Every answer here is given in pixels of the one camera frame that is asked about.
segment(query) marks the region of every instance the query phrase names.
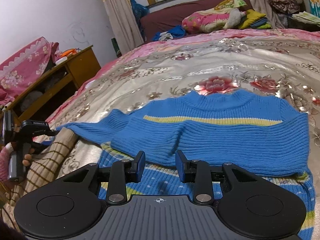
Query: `wooden cabinet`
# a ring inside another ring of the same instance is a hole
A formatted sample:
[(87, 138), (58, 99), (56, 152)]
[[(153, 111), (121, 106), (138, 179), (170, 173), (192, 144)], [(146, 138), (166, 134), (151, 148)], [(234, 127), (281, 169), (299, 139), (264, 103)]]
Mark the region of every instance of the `wooden cabinet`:
[(77, 56), (75, 55), (72, 60), (67, 62), (67, 66), (78, 89), (100, 70), (99, 62), (91, 48), (83, 50)]
[[(26, 91), (19, 95), (7, 109), (13, 111), (17, 123), (27, 119), (44, 121), (64, 101), (72, 96), (84, 82), (94, 77), (99, 70), (99, 62), (92, 51), (92, 46), (90, 46), (44, 73)], [(46, 82), (56, 76), (61, 77), (59, 81), (47, 88), (43, 95), (34, 101), (28, 109), (21, 112), (20, 104), (23, 99), (30, 92), (43, 88)]]

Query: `gray ribbed surface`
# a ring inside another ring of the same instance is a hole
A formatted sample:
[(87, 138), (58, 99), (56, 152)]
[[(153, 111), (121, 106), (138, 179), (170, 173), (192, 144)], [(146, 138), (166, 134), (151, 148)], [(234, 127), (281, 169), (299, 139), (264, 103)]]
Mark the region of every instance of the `gray ribbed surface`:
[[(287, 240), (298, 240), (290, 237)], [(227, 228), (210, 207), (187, 196), (132, 196), (109, 207), (87, 232), (68, 240), (250, 240)]]

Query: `sweater sleeve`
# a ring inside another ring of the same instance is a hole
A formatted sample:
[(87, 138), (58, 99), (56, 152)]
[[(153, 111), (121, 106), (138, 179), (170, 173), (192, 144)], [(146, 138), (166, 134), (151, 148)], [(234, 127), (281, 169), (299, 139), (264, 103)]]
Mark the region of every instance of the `sweater sleeve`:
[(107, 117), (97, 123), (72, 122), (58, 127), (57, 130), (66, 127), (80, 137), (100, 145), (111, 141), (116, 133), (126, 127), (132, 117), (143, 118), (151, 104), (152, 102), (130, 114), (124, 114), (118, 109), (113, 109)]

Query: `beige plaid fabric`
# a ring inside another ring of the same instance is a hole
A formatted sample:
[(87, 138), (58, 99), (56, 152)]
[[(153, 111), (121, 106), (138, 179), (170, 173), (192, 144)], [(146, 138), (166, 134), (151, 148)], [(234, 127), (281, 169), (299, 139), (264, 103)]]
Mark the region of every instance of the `beige plaid fabric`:
[(72, 150), (78, 136), (71, 130), (62, 128), (53, 143), (39, 155), (33, 155), (27, 179), (6, 193), (7, 203), (0, 210), (0, 216), (10, 227), (18, 229), (13, 210), (16, 202), (25, 194), (56, 178), (59, 168)]

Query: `crosshair marking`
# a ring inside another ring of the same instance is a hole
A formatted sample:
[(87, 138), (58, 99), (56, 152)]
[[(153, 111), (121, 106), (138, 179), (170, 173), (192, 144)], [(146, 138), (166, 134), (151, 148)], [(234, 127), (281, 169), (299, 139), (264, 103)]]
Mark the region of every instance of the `crosshair marking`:
[(158, 203), (162, 203), (165, 200), (163, 198), (157, 198), (155, 201), (157, 201)]

